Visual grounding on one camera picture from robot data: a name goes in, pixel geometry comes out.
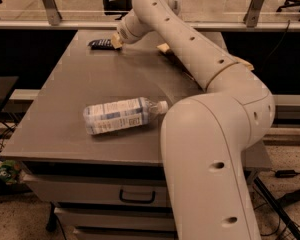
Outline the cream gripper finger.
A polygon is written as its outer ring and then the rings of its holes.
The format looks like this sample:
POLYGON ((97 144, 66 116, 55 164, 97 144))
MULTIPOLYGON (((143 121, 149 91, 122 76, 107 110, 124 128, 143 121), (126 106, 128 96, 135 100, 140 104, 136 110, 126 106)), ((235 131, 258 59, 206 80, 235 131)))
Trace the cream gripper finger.
POLYGON ((118 33, 112 35, 111 44, 115 49, 120 49, 123 46, 123 42, 118 33))

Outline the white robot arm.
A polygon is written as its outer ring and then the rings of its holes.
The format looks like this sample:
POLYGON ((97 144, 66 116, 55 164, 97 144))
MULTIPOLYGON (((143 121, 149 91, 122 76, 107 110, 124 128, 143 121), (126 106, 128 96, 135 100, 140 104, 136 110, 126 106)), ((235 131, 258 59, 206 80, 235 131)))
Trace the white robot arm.
POLYGON ((179 0, 132 0, 113 38, 157 32, 202 88, 175 103, 161 154, 179 240, 261 240, 242 153, 272 125, 275 102, 245 65, 178 16, 179 0))

